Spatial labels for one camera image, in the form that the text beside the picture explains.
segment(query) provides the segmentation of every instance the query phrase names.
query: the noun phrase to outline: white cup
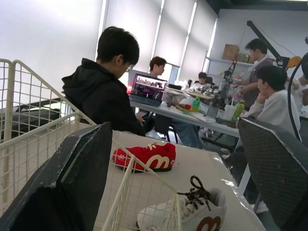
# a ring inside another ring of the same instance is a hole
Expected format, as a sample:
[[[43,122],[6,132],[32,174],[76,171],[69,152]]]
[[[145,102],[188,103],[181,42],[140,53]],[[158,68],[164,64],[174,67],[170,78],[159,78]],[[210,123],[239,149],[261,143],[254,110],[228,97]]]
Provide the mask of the white cup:
[[[226,107],[225,107],[225,119],[226,120],[232,120],[232,117],[234,115],[235,110],[236,110],[235,106],[226,105]]]

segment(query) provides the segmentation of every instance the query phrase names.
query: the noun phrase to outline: black hair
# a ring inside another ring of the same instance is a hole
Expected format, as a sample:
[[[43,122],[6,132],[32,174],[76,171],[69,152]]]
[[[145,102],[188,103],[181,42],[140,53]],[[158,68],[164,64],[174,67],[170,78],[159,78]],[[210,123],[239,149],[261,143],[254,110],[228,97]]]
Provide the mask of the black hair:
[[[206,73],[205,73],[205,72],[200,72],[200,73],[199,73],[199,78],[204,78],[204,79],[206,79],[206,78],[207,78]]]
[[[262,54],[267,54],[268,53],[268,47],[266,45],[266,42],[259,39],[259,38],[255,38],[254,40],[250,41],[246,47],[246,50],[253,50],[256,51],[256,49],[259,49]]]
[[[123,55],[124,63],[136,65],[139,60],[139,44],[135,37],[115,26],[105,29],[98,41],[97,59],[110,62],[113,57]]]
[[[159,56],[154,57],[151,61],[150,61],[150,71],[153,71],[154,69],[154,65],[156,64],[157,66],[161,66],[161,65],[166,65],[167,61]]]
[[[288,75],[277,66],[265,66],[258,70],[257,78],[263,83],[267,82],[275,91],[284,90]]]

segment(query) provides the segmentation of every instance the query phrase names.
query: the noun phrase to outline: white wire basket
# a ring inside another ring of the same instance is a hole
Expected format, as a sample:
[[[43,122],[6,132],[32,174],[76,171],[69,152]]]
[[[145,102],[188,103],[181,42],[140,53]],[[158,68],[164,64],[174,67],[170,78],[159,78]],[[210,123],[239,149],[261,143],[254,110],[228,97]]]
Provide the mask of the white wire basket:
[[[63,139],[95,125],[21,61],[0,59],[1,140],[0,216],[32,174],[57,150]],[[129,165],[113,162],[121,148]],[[136,163],[144,167],[134,173]],[[138,230],[137,215],[146,207],[171,201],[160,219],[164,231],[180,231],[180,204],[175,189],[113,139],[107,181],[94,230]]]

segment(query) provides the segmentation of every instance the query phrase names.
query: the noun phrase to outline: eyeglasses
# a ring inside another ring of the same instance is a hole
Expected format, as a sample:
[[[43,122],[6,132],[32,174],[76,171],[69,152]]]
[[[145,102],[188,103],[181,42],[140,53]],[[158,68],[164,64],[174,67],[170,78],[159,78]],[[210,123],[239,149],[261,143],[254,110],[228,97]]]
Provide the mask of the eyeglasses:
[[[129,65],[128,68],[127,68],[127,72],[130,71],[131,69],[133,69],[134,66],[135,66],[134,64]]]

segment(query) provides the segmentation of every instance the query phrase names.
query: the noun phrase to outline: black hoodie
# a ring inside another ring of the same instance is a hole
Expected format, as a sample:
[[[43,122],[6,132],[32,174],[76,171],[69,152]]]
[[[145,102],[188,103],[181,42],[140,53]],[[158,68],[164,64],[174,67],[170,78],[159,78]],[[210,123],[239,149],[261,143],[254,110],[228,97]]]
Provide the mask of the black hoodie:
[[[82,59],[75,73],[62,81],[67,99],[96,124],[111,121],[113,130],[145,135],[130,107],[126,87],[98,63]]]

